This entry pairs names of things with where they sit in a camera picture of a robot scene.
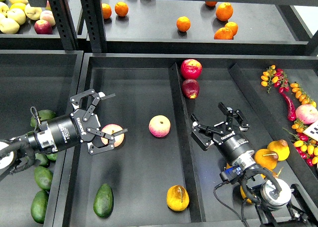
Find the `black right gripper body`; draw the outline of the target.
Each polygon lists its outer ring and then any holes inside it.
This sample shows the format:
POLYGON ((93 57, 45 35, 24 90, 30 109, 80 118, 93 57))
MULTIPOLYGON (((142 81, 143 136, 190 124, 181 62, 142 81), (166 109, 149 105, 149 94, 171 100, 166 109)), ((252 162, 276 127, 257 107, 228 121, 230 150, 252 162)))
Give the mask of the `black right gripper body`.
POLYGON ((213 128, 217 133, 213 134, 212 140, 230 166, 251 167, 255 165, 252 158, 255 149, 243 134, 249 129, 249 124, 243 123, 231 127, 228 122, 220 122, 213 128))

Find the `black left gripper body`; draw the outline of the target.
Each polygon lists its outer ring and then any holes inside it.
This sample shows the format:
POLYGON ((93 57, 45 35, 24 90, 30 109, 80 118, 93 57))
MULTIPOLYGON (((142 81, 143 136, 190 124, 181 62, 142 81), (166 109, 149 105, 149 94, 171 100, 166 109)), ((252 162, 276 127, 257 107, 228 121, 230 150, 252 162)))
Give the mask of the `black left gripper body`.
POLYGON ((92 131, 101 127, 98 116, 77 109, 69 115, 53 118, 47 121, 47 130, 51 132, 51 153, 57 153, 81 143, 89 143, 96 137, 92 131))

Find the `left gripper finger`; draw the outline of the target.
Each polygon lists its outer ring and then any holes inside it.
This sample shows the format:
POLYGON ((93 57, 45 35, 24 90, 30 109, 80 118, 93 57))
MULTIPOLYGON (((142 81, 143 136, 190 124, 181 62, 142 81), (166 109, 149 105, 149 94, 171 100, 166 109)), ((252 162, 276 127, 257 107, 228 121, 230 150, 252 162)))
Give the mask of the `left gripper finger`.
POLYGON ((102 100, 115 97, 115 93, 106 95, 103 92, 96 92, 94 89, 88 89, 79 94, 70 97, 70 102, 74 111, 70 116, 74 119, 87 122, 94 115, 98 103, 102 100))
POLYGON ((106 151, 111 151, 115 148, 115 137, 119 136, 121 134, 124 134, 128 132, 128 129, 122 129, 118 132, 115 132, 114 134, 107 134, 105 132, 102 132, 100 130, 94 129, 94 128, 87 128, 87 132, 94 135, 94 138, 96 136, 107 139, 108 143, 105 145, 102 145, 100 147, 95 146, 92 142, 88 143, 88 153, 90 155, 99 154, 106 151))

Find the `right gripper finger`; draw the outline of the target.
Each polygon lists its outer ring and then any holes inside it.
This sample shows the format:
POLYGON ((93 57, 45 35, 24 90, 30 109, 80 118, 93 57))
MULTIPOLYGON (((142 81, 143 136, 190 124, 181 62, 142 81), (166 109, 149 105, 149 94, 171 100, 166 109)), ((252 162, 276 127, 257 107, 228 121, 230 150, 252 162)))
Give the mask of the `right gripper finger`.
POLYGON ((207 126, 203 125, 194 114, 191 114, 190 119, 192 121, 191 137, 204 151, 213 145, 217 147, 222 145, 223 139, 229 133, 225 122, 207 126))
POLYGON ((237 121, 237 123, 239 124, 238 129, 241 132, 245 132, 249 129, 249 123, 247 122, 247 120, 245 119, 245 116, 239 109, 233 110, 230 107, 226 107, 222 102, 218 103, 218 108, 226 116, 226 121, 225 121, 226 131, 234 130, 233 120, 237 121))

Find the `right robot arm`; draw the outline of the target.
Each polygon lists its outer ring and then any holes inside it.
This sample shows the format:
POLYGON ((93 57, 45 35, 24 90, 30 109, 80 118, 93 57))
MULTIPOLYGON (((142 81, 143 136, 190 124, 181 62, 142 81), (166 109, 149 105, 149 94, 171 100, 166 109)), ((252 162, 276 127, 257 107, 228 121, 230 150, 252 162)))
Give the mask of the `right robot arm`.
POLYGON ((202 124, 194 114, 190 116, 193 140, 204 151, 216 146, 230 165, 230 168, 220 173, 222 182, 213 190, 226 184, 240 185, 245 197, 237 216, 244 226, 248 226, 244 207, 250 200, 262 227, 316 227, 318 216, 310 208, 309 199, 300 186, 288 185, 256 162, 255 149, 244 135, 249 129, 249 123, 243 113, 221 102, 218 108, 226 120, 213 126, 202 124))

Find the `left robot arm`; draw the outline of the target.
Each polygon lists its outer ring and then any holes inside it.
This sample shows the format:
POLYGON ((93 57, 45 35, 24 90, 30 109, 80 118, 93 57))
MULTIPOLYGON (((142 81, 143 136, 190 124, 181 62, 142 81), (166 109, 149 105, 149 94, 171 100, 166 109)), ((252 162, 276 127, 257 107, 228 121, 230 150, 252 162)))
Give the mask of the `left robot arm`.
POLYGON ((0 167, 4 170, 0 178, 33 166, 36 153, 54 154, 83 144, 87 145, 90 155, 113 150, 115 138, 128 130, 121 129, 113 134, 103 132, 95 109, 99 101, 114 96, 86 90, 70 98, 73 112, 45 121, 41 121, 36 108, 31 107, 36 122, 34 130, 0 142, 0 167))

